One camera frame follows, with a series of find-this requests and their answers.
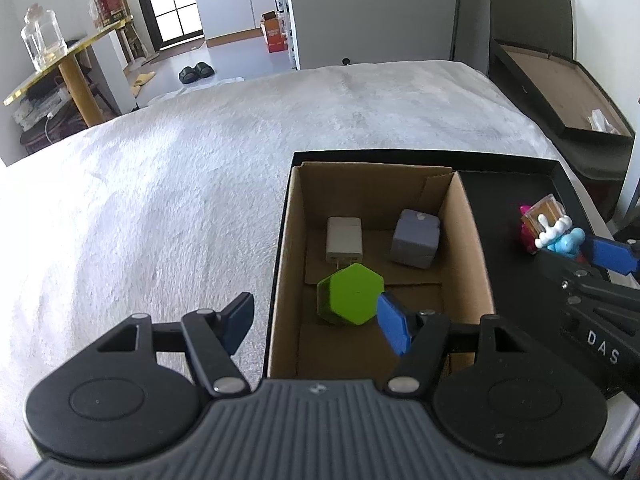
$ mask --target gray cube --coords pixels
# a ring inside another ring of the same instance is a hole
[[[437,216],[405,209],[396,224],[390,259],[398,264],[427,269],[439,241],[440,219]]]

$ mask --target green hexagonal block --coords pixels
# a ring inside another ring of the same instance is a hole
[[[334,324],[364,324],[376,315],[384,291],[382,276],[364,265],[350,265],[318,283],[318,316]]]

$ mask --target cardboard box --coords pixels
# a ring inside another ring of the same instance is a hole
[[[442,236],[433,265],[415,269],[388,259],[403,209],[437,215]],[[362,263],[382,275],[412,310],[429,308],[455,322],[494,312],[476,224],[460,176],[451,168],[359,162],[305,162],[293,167],[274,295],[270,378],[388,379],[398,358],[376,319],[335,326],[316,314],[316,284],[335,271],[324,259],[331,216],[362,220]],[[457,369],[472,362],[458,355]]]
[[[287,37],[280,30],[280,21],[272,10],[262,15],[262,34],[269,52],[281,52],[287,49]]]

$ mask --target blue toy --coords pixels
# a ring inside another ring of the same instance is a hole
[[[579,227],[575,227],[568,233],[557,238],[556,241],[551,242],[546,248],[554,253],[562,254],[562,256],[567,256],[575,260],[585,238],[586,235],[584,231]]]

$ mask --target toy figure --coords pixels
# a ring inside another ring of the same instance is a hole
[[[585,233],[579,227],[572,229],[571,218],[553,195],[545,196],[532,207],[521,206],[520,212],[523,222],[520,239],[529,253],[547,248],[571,259],[578,257]]]

